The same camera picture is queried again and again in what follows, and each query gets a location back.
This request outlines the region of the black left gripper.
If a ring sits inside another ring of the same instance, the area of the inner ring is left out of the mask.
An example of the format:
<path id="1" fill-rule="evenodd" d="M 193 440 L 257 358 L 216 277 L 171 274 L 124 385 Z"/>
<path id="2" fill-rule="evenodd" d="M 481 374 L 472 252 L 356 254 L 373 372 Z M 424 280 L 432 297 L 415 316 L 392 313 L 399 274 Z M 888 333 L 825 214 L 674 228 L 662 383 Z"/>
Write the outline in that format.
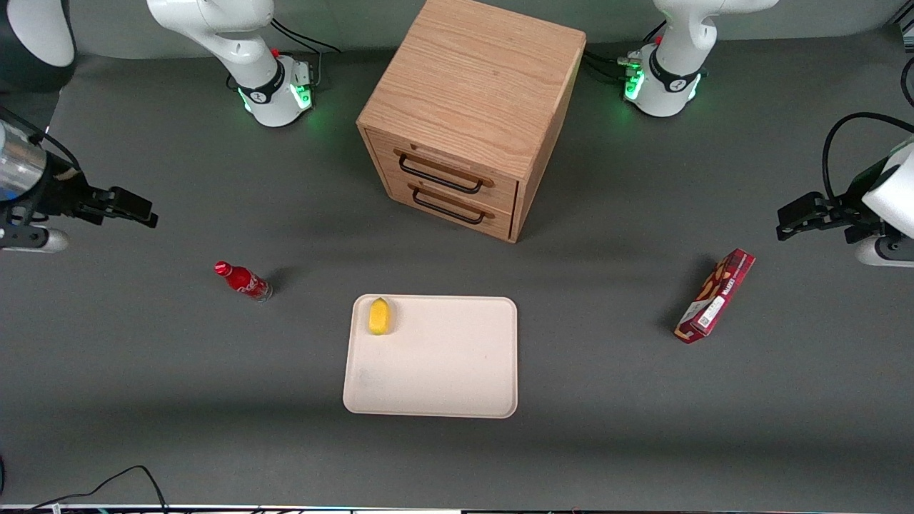
<path id="1" fill-rule="evenodd" d="M 866 207 L 863 196 L 883 172 L 887 158 L 882 158 L 877 163 L 858 173 L 850 181 L 848 189 L 840 195 L 833 195 L 833 190 L 828 185 L 828 195 L 833 208 L 839 213 L 854 232 L 854 237 L 883 236 L 885 234 L 884 221 Z M 787 241 L 799 233 L 807 231 L 826 230 L 829 224 L 829 210 L 831 206 L 828 199 L 820 192 L 806 193 L 795 201 L 791 201 L 788 209 L 779 209 L 777 217 L 779 224 L 776 227 L 777 240 Z"/>

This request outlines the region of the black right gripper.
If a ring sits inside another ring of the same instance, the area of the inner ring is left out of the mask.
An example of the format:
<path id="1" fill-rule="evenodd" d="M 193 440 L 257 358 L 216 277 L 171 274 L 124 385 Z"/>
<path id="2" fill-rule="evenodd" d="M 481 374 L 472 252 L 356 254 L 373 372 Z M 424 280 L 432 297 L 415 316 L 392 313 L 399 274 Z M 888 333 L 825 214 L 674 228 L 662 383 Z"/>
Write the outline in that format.
<path id="1" fill-rule="evenodd" d="M 156 228 L 158 215 L 151 202 L 124 188 L 107 192 L 94 188 L 76 165 L 60 157 L 44 157 L 32 165 L 37 182 L 29 190 L 29 221 L 48 221 L 51 217 L 69 217 L 88 222 L 109 218 L 127 219 L 148 228 Z"/>

